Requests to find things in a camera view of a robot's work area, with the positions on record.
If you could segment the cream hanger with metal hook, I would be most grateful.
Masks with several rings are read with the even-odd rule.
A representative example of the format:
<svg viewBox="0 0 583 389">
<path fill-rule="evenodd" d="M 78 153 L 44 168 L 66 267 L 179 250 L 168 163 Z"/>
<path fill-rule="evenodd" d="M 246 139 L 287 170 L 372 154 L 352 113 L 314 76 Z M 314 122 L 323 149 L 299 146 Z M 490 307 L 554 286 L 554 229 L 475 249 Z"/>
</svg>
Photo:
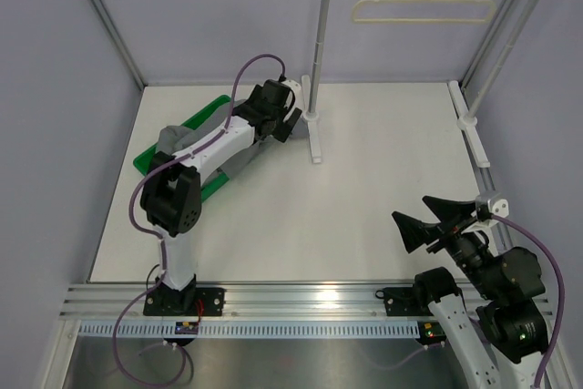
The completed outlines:
<svg viewBox="0 0 583 389">
<path fill-rule="evenodd" d="M 359 0 L 351 19 L 359 25 L 484 25 L 496 10 L 494 0 Z"/>
</svg>

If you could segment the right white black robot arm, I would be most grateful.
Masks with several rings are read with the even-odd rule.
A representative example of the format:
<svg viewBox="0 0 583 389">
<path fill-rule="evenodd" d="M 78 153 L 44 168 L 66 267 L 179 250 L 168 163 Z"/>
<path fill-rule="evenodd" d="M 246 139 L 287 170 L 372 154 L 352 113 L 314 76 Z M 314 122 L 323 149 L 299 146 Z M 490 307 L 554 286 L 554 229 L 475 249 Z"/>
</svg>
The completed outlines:
<svg viewBox="0 0 583 389">
<path fill-rule="evenodd" d="M 546 290 L 540 264 L 523 247 L 494 254 L 486 235 L 508 216 L 508 201 L 490 192 L 471 201 L 425 196 L 423 202 L 435 223 L 392 214 L 405 250 L 446 251 L 486 305 L 472 320 L 453 275 L 439 267 L 414 277 L 414 307 L 436 318 L 469 387 L 542 387 L 550 342 L 535 303 Z"/>
</svg>

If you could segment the grey button-up shirt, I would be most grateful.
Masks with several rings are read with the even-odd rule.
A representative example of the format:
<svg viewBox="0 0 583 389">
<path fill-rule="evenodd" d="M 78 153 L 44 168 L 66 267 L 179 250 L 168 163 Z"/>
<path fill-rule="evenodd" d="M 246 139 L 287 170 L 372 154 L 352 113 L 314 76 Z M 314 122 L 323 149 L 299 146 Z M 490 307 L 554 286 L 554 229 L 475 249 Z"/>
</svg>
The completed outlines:
<svg viewBox="0 0 583 389">
<path fill-rule="evenodd" d="M 176 152 L 199 142 L 219 125 L 224 124 L 229 106 L 229 103 L 220 106 L 198 128 L 192 129 L 185 126 L 166 126 L 159 132 L 156 151 L 173 156 Z M 204 174 L 201 174 L 201 184 L 204 185 L 211 179 L 214 179 L 219 172 L 226 174 L 229 179 L 235 178 L 247 165 L 255 160 L 261 153 L 266 152 L 268 148 L 275 143 L 276 140 L 273 137 L 268 137 L 264 140 L 258 141 L 251 147 L 238 152 L 236 155 L 215 168 L 212 172 L 209 172 L 207 177 L 205 177 Z"/>
</svg>

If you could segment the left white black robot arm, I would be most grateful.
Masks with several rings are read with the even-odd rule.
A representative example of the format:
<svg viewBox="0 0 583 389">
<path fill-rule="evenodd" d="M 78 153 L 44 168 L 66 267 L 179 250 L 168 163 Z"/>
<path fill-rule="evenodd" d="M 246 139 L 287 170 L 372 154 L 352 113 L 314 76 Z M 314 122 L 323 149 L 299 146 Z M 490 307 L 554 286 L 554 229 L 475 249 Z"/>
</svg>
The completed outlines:
<svg viewBox="0 0 583 389">
<path fill-rule="evenodd" d="M 217 289 L 197 289 L 191 231 L 202 212 L 202 188 L 234 157 L 268 139 L 285 142 L 302 115 L 284 81 L 268 80 L 228 110 L 210 133 L 177 152 L 158 152 L 150 162 L 140 207 L 160 239 L 159 276 L 148 289 L 147 316 L 198 316 L 204 307 L 222 313 Z"/>
</svg>

